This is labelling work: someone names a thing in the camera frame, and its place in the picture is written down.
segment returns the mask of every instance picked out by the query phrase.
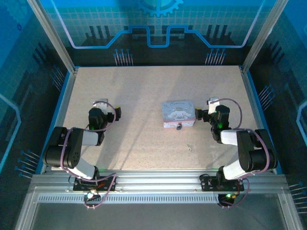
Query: blue edge trim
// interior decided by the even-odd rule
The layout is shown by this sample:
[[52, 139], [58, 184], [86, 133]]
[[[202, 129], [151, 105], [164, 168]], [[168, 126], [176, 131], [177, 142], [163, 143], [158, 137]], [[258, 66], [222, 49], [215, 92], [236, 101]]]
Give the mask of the blue edge trim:
[[39, 162], [38, 162], [35, 174], [40, 174], [40, 172], [42, 170], [42, 167], [43, 167], [43, 161], [42, 161], [43, 152], [44, 152], [44, 150], [46, 148], [46, 145], [47, 145], [47, 143], [49, 141], [49, 138], [51, 136], [53, 128], [54, 128], [54, 126], [56, 124], [56, 120], [57, 120], [58, 114], [59, 114], [59, 109], [61, 107], [61, 104], [62, 104], [62, 101], [63, 101], [63, 98], [64, 98], [64, 93], [66, 91], [66, 87], [67, 87], [67, 83], [68, 83], [69, 77], [70, 77], [70, 73], [67, 72], [66, 77], [65, 77], [65, 81], [63, 83], [63, 87], [62, 87], [61, 93], [59, 95], [58, 103], [57, 103], [56, 109], [54, 111], [54, 114], [53, 114], [53, 117], [52, 117], [52, 120], [51, 120], [51, 123], [50, 123], [50, 127], [49, 127], [49, 130], [48, 130], [48, 133], [47, 133], [46, 141], [44, 143], [43, 150], [42, 150], [42, 153], [41, 153], [40, 158], [39, 158]]
[[[41, 154], [41, 156], [40, 156], [40, 159], [39, 159], [39, 163], [38, 163], [37, 169], [36, 169], [36, 174], [40, 174], [40, 172], [41, 172], [41, 170], [42, 170], [42, 167], [43, 167], [43, 161], [42, 161], [43, 152], [44, 152], [45, 147], [46, 147], [46, 145], [47, 145], [47, 143], [48, 143], [48, 141], [49, 141], [49, 138], [50, 138], [51, 133], [52, 133], [52, 130], [53, 130], [53, 128], [54, 128], [55, 122], [56, 122], [56, 120], [57, 120], [58, 113], [59, 113], [59, 109], [60, 109], [60, 106], [61, 106], [61, 103], [62, 103], [62, 100], [63, 100], [63, 97], [64, 97], [64, 93], [65, 93], [65, 90], [66, 90], [66, 87], [67, 87], [67, 83], [68, 83], [69, 76], [70, 76], [70, 73], [68, 72], [67, 75], [66, 75], [66, 78], [65, 78], [65, 81], [64, 81], [62, 90], [61, 90], [61, 94], [59, 95], [59, 100], [58, 100], [56, 109], [55, 109], [54, 114], [53, 114], [53, 117], [52, 117], [52, 121], [51, 121], [51, 124], [50, 124], [50, 128], [49, 128], [49, 131], [48, 131], [48, 134], [47, 134], [47, 137], [46, 137], [46, 141], [45, 141], [45, 143], [44, 143], [44, 147], [43, 147], [43, 150], [42, 150], [42, 154]], [[252, 79], [251, 74], [250, 74], [249, 71], [247, 72], [247, 76], [248, 76], [248, 80], [249, 80], [249, 83], [250, 83], [250, 85], [251, 85], [251, 88], [252, 88], [252, 91], [253, 91], [253, 94], [254, 94], [254, 97], [255, 97], [255, 100], [256, 100], [257, 109], [259, 110], [259, 114], [260, 114], [260, 118], [261, 118], [263, 127], [268, 131], [269, 136], [270, 136], [270, 139], [271, 139], [271, 141], [272, 141], [272, 143], [273, 143], [271, 134], [270, 134], [270, 132], [269, 132], [269, 127], [268, 127], [267, 122], [266, 122], [266, 120], [265, 120], [264, 113], [263, 113], [263, 110], [262, 110], [262, 108], [261, 108], [259, 98], [258, 98], [258, 96], [257, 96], [257, 91], [256, 91], [256, 88], [255, 88], [253, 79]], [[277, 166], [277, 168], [276, 168], [276, 171], [277, 171], [278, 174], [283, 174], [282, 168], [280, 167], [280, 163], [278, 163], [278, 166]]]

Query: glass panel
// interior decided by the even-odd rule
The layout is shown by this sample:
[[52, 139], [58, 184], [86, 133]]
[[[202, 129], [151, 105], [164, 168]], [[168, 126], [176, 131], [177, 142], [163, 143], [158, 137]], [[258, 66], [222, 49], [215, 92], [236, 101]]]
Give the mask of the glass panel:
[[0, 1], [0, 31], [0, 216], [14, 229], [67, 70], [26, 0]]
[[[288, 2], [250, 68], [283, 173], [290, 185], [303, 182], [293, 187], [294, 198], [304, 197], [299, 193], [307, 185], [306, 9], [306, 1]], [[307, 211], [305, 201], [300, 199], [299, 212]], [[307, 223], [306, 215], [302, 218]]]
[[239, 65], [275, 0], [42, 3], [77, 66]]

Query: beige work surface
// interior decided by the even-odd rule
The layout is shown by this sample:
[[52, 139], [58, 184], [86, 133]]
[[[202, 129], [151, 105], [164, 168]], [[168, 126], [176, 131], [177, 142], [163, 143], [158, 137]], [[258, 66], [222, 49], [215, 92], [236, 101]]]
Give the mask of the beige work surface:
[[[64, 126], [85, 128], [92, 103], [107, 98], [121, 107], [122, 117], [105, 132], [100, 147], [82, 148], [90, 164], [99, 169], [218, 168], [238, 158], [237, 147], [216, 143], [203, 121], [180, 131], [163, 128], [161, 111], [161, 103], [178, 100], [208, 108], [206, 100], [213, 96], [236, 100], [243, 110], [241, 127], [256, 128], [238, 66], [79, 68]], [[230, 108], [230, 127], [236, 127], [238, 107], [222, 104]]]

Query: vented metal strip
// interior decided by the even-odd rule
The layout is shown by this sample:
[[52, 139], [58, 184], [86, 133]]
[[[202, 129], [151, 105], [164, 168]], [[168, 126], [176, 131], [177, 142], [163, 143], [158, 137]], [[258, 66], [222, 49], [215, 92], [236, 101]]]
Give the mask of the vented metal strip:
[[[40, 194], [39, 203], [83, 203], [84, 194]], [[109, 194], [107, 204], [215, 204], [218, 203], [216, 194]]]

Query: gear graphic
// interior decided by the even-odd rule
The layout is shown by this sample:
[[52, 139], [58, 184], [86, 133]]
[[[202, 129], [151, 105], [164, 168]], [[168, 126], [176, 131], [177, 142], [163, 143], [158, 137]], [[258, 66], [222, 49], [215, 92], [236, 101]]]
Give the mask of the gear graphic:
[[149, 13], [151, 17], [173, 13], [173, 10], [177, 10], [178, 5], [182, 3], [183, 0], [137, 0], [139, 10], [143, 10], [145, 14]]
[[17, 23], [21, 23], [28, 14], [28, 3], [26, 0], [0, 0], [0, 5], [4, 5], [7, 11]]

